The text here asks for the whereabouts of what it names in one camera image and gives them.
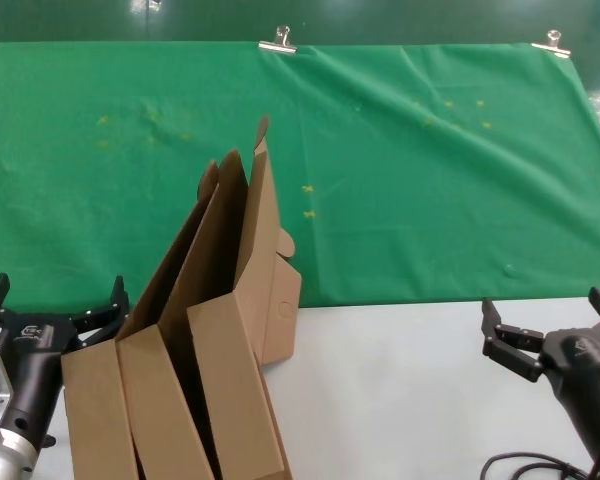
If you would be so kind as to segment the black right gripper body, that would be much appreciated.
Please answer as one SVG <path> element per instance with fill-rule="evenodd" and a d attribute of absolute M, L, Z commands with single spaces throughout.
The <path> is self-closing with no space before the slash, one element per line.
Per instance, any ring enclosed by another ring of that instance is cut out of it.
<path fill-rule="evenodd" d="M 546 335 L 540 362 L 594 462 L 600 464 L 600 332 L 563 329 Z"/>

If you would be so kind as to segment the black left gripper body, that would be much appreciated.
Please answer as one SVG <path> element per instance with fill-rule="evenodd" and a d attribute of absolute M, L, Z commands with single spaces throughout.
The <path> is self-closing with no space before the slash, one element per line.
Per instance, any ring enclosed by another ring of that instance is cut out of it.
<path fill-rule="evenodd" d="M 28 441 L 43 441 L 62 387 L 61 356 L 77 344 L 68 314 L 4 312 L 15 358 L 8 376 L 13 396 L 2 427 Z"/>

